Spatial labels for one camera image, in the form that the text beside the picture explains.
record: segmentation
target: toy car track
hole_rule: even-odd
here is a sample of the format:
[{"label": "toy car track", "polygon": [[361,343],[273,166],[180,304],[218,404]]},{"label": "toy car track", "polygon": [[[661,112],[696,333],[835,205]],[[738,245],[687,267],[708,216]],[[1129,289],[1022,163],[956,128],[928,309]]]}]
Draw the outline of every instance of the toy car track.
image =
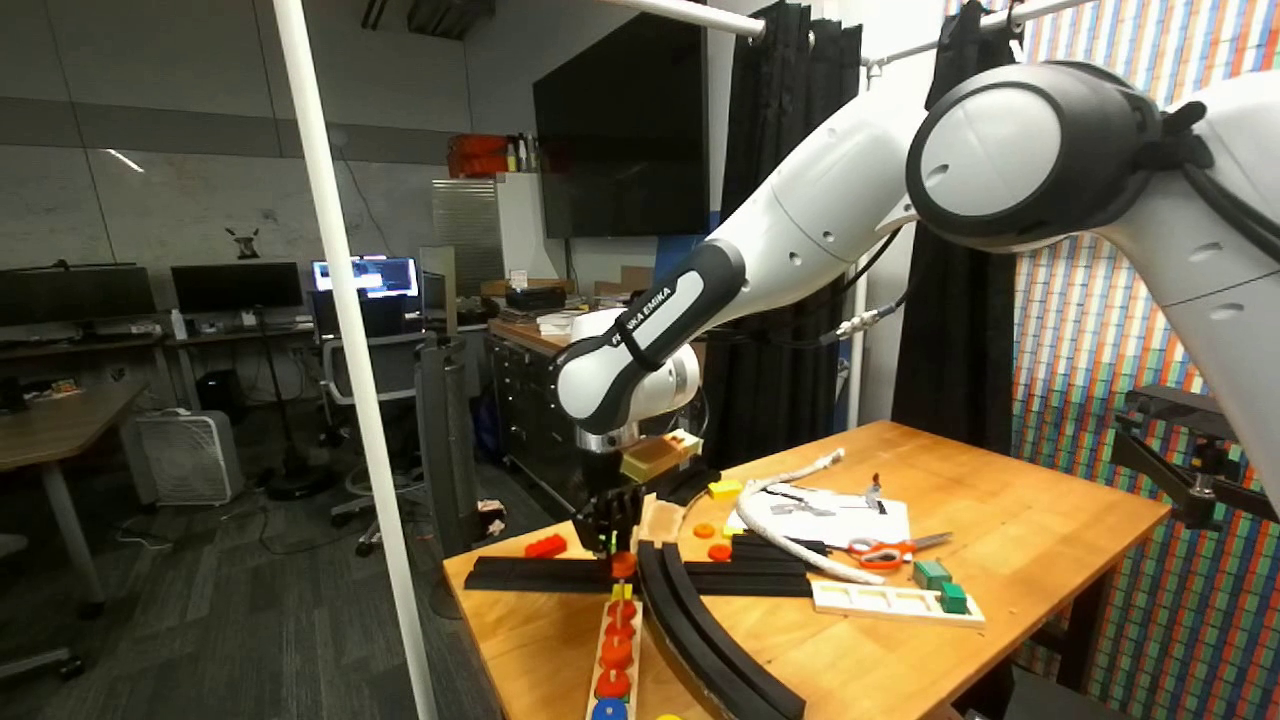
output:
[{"label": "toy car track", "polygon": [[716,715],[791,720],[802,700],[768,675],[696,597],[680,552],[640,543],[640,591],[661,634],[680,652],[685,668],[700,681],[700,694]]}]

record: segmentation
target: black curtain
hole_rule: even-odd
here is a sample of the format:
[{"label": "black curtain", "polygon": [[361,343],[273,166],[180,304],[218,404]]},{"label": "black curtain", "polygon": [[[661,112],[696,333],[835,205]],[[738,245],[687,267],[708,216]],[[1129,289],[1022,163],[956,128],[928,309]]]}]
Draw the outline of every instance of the black curtain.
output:
[{"label": "black curtain", "polygon": [[[812,20],[800,5],[773,5],[763,35],[735,38],[725,216],[838,103],[860,92],[860,26]],[[735,320],[708,334],[702,455],[735,465],[829,434],[838,347],[818,343],[838,325],[843,297],[823,289],[802,304]]]},{"label": "black curtain", "polygon": [[[1011,23],[979,33],[972,0],[945,20],[923,109],[968,74],[1011,65]],[[892,419],[1008,451],[1011,256],[983,256],[916,228]]]}]

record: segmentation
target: paper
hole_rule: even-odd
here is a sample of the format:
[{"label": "paper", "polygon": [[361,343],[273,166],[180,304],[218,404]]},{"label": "paper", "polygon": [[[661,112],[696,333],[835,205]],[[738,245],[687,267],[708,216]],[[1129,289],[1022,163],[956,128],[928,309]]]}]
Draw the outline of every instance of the paper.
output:
[{"label": "paper", "polygon": [[972,597],[964,613],[945,613],[938,591],[928,591],[928,588],[871,588],[871,582],[812,581],[812,605],[818,613],[923,616],[923,619],[953,619],[953,622],[987,619]]},{"label": "paper", "polygon": [[[899,543],[910,538],[910,517],[902,500],[878,500],[871,509],[863,496],[808,492],[784,489],[787,496],[752,492],[752,517],[761,517],[773,531],[800,543]],[[738,512],[729,517],[725,531],[743,531]]]}]

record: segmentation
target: computer monitor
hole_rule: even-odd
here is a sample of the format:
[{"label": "computer monitor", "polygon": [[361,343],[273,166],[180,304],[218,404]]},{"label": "computer monitor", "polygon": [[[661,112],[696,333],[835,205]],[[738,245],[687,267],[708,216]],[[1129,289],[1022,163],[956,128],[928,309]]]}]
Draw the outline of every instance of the computer monitor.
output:
[{"label": "computer monitor", "polygon": [[[366,300],[421,297],[413,256],[350,256],[354,292]],[[312,264],[315,292],[331,292],[328,260]]]},{"label": "computer monitor", "polygon": [[150,279],[141,264],[70,264],[0,270],[0,325],[150,320]]},{"label": "computer monitor", "polygon": [[177,309],[182,312],[254,312],[298,309],[294,264],[180,264],[171,267]]},{"label": "computer monitor", "polygon": [[[361,314],[366,334],[400,334],[421,327],[422,297],[413,256],[350,256]],[[312,312],[319,333],[335,333],[328,260],[312,264]]]}]

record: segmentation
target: desk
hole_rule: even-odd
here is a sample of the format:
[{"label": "desk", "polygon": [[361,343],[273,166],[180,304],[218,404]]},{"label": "desk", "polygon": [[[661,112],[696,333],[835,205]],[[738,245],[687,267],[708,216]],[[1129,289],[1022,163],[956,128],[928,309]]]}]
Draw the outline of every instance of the desk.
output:
[{"label": "desk", "polygon": [[62,543],[88,582],[92,605],[103,605],[109,597],[85,543],[78,517],[61,465],[88,451],[136,398],[136,392],[141,384],[121,381],[85,387],[78,395],[56,404],[34,404],[27,412],[0,414],[0,481],[16,466],[38,466],[56,528],[62,531]]},{"label": "desk", "polygon": [[[974,597],[987,622],[829,616],[812,613],[808,601],[702,597],[725,632],[802,694],[808,715],[878,720],[928,715],[953,704],[1040,622],[1102,581],[1166,512],[1155,500],[902,422],[838,430],[725,474],[763,481],[832,449],[848,451],[843,465],[802,481],[802,489],[863,492],[869,474],[878,473],[883,492],[910,502],[910,531],[953,531],[953,543],[932,554]],[[731,500],[708,496],[687,509],[685,559],[702,559],[708,552],[687,528],[720,523],[729,509]],[[583,715],[602,597],[462,588],[476,554],[515,554],[522,538],[452,554],[445,565],[449,582],[506,715]],[[640,648],[640,712],[702,715],[653,634]]]},{"label": "desk", "polygon": [[157,350],[157,347],[159,347],[159,334],[7,343],[7,347],[0,347],[0,363],[56,359],[56,357]]}]

